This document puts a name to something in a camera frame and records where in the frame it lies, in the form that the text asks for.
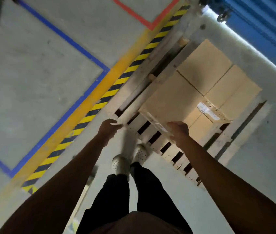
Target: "blue shutter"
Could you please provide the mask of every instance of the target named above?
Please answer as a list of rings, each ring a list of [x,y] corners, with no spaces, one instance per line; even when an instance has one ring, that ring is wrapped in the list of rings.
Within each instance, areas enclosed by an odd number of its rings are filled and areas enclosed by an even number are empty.
[[[226,25],[276,65],[276,0],[210,0],[218,14],[230,10]]]

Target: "yellow and black hazard stripe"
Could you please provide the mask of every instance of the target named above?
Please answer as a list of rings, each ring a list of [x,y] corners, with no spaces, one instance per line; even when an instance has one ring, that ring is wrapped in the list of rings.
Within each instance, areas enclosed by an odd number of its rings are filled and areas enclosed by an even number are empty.
[[[160,30],[160,32],[145,47],[132,64],[125,70],[120,78],[111,86],[111,88],[102,96],[100,101],[86,114],[86,116],[75,126],[75,128],[64,138],[64,140],[56,147],[56,149],[39,165],[34,173],[23,183],[22,188],[33,194],[37,191],[34,184],[42,175],[50,168],[50,166],[60,157],[65,149],[75,140],[75,138],[85,129],[85,127],[93,120],[99,111],[109,102],[109,100],[120,90],[123,84],[129,79],[134,71],[143,63],[150,53],[158,46],[162,39],[168,34],[179,19],[187,12],[190,5],[183,5],[170,19],[170,21]]]

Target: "forearm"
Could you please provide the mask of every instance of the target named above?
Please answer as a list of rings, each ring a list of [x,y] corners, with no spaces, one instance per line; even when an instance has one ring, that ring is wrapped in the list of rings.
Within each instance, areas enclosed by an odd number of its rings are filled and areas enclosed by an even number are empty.
[[[183,151],[236,233],[276,233],[276,204],[189,138]]]
[[[62,233],[105,143],[95,136],[15,211],[0,234]]]

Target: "white shoe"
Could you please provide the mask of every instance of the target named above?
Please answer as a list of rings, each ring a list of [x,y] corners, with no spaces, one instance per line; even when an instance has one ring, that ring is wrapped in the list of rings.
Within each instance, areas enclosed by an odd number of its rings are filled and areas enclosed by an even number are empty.
[[[139,144],[139,145],[137,145],[136,151],[137,151],[137,153],[136,153],[132,163],[139,162],[140,165],[143,165],[148,158],[147,149],[142,144]]]
[[[112,171],[115,175],[124,174],[129,179],[129,161],[120,154],[116,155],[112,160]]]

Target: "leg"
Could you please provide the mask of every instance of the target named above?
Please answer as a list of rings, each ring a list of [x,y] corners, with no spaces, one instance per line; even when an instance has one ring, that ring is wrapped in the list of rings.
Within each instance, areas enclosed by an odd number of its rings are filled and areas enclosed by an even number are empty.
[[[77,234],[87,234],[107,223],[117,221],[129,213],[128,176],[119,172],[116,174],[107,177],[91,208],[85,211]]]
[[[131,175],[138,190],[138,211],[151,213],[175,227],[192,233],[160,180],[149,169],[142,167],[139,162],[134,162],[131,165]]]

